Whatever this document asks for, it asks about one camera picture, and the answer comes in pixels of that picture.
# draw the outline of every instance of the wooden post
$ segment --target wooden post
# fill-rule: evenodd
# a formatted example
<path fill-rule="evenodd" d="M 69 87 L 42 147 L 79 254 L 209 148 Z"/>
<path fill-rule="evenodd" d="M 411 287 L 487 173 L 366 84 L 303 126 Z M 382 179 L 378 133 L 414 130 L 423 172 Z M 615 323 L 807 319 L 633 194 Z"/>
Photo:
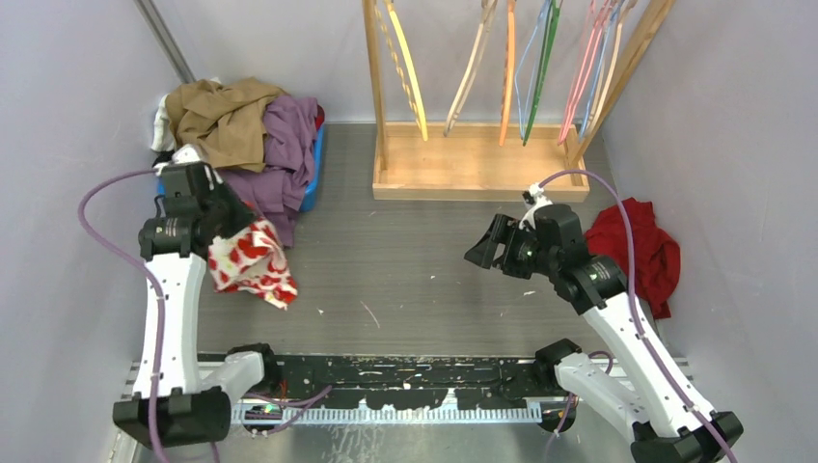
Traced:
<path fill-rule="evenodd" d="M 641 57 L 656 35 L 656 31 L 659 30 L 659 26 L 662 25 L 662 21 L 665 20 L 665 16 L 670 12 L 673 3 L 675 3 L 675 0 L 650 0 L 650 5 L 644 10 L 639 24 L 637 24 L 637 28 L 634 30 L 634 34 L 619 55 L 616 69 L 613 71 L 611 91 L 608 93 L 606 100 L 602 102 L 602 108 L 596 116 L 598 123 L 593 125 L 593 128 L 586 134 L 583 142 L 568 155 L 568 169 L 576 169 L 579 165 L 580 159 L 585 155 L 591 140 L 596 136 L 596 132 L 599 130 L 599 127 L 602 126 L 605 118 L 611 113 L 619 96 L 622 95 L 622 92 L 625 90 L 625 86 L 628 85 L 628 80 L 630 80 L 634 71 L 637 69 Z"/>
<path fill-rule="evenodd" d="M 364 27 L 367 31 L 367 52 L 369 56 L 369 79 L 372 81 L 372 102 L 375 105 L 375 124 L 378 135 L 375 142 L 375 175 L 387 168 L 386 115 L 384 114 L 383 93 L 381 91 L 381 66 L 378 54 L 378 26 L 375 20 L 377 0 L 362 0 L 364 7 Z"/>

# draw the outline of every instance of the blue bin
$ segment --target blue bin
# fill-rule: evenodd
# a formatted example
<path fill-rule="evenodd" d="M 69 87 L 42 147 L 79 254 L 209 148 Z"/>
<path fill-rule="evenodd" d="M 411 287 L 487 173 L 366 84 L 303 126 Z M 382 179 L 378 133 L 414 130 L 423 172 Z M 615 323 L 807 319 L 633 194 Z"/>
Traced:
<path fill-rule="evenodd" d="M 323 123 L 321 128 L 318 129 L 318 132 L 315 134 L 315 142 L 313 144 L 313 157 L 315 158 L 315 177 L 313 177 L 313 181 L 307 185 L 307 190 L 304 192 L 304 201 L 301 203 L 301 208 L 298 209 L 301 212 L 307 212 L 308 210 L 312 210 L 315 207 L 315 202 L 318 201 L 318 180 L 321 177 L 321 159 L 323 158 L 324 153 L 324 127 L 327 124 Z M 158 182 L 157 191 L 158 194 L 164 195 L 165 188 L 162 186 L 162 181 Z"/>

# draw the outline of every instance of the beige shirt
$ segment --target beige shirt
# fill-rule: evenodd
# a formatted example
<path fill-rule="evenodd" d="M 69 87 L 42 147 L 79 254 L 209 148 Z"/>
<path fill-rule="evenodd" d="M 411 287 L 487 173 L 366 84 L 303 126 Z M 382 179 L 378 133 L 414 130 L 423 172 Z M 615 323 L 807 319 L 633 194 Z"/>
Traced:
<path fill-rule="evenodd" d="M 271 101 L 286 92 L 251 77 L 231 85 L 211 80 L 182 84 L 165 104 L 177 145 L 202 146 L 213 167 L 264 168 L 262 117 Z"/>

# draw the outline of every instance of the wooden base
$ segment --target wooden base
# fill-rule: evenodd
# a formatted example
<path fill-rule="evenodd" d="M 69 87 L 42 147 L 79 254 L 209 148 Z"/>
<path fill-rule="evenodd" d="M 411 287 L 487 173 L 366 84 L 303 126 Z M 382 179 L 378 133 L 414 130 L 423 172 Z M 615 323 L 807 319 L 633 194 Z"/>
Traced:
<path fill-rule="evenodd" d="M 430 123 L 424 142 L 415 123 L 386 123 L 384 146 L 375 149 L 376 200 L 520 201 L 529 185 L 567 169 L 568 153 L 578 146 L 573 127 L 558 146 L 558 125 L 535 125 L 524 147 L 516 125 L 502 147 L 495 123 L 458 123 L 449 137 L 443 128 Z M 582 159 L 578 167 L 585 168 Z M 582 202 L 589 191 L 582 176 L 546 186 L 549 199 L 561 203 Z"/>

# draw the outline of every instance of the blue hanger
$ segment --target blue hanger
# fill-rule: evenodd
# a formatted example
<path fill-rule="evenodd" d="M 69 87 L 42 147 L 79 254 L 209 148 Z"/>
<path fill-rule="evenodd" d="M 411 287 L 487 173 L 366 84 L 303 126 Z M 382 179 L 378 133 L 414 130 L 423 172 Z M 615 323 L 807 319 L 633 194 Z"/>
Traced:
<path fill-rule="evenodd" d="M 548 18 L 548 12 L 551 10 L 551 2 L 552 0 L 545 0 L 543 2 L 542 7 L 539 9 L 539 15 L 537 16 L 537 22 L 534 25 L 534 30 L 532 32 L 532 37 L 529 39 L 529 43 L 526 45 L 526 50 L 523 51 L 523 56 L 520 57 L 520 64 L 517 67 L 517 70 L 514 72 L 514 94 L 517 96 L 517 116 L 519 118 L 519 125 L 520 125 L 520 139 L 522 140 L 525 137 L 525 128 L 523 126 L 526 124 L 526 121 L 523 119 L 523 106 L 520 103 L 520 89 L 517 87 L 517 74 L 520 73 L 520 69 L 523 67 L 523 62 L 526 61 L 526 55 L 529 54 L 529 48 L 531 48 L 534 39 L 536 38 L 537 30 L 540 26 L 543 27 L 543 34 L 546 36 L 548 35 L 548 22 L 546 19 Z M 525 114 L 529 114 L 529 105 L 532 102 L 532 88 L 534 86 L 534 78 L 536 76 L 537 66 L 532 67 L 532 79 L 529 81 L 529 92 L 526 95 L 526 111 Z"/>

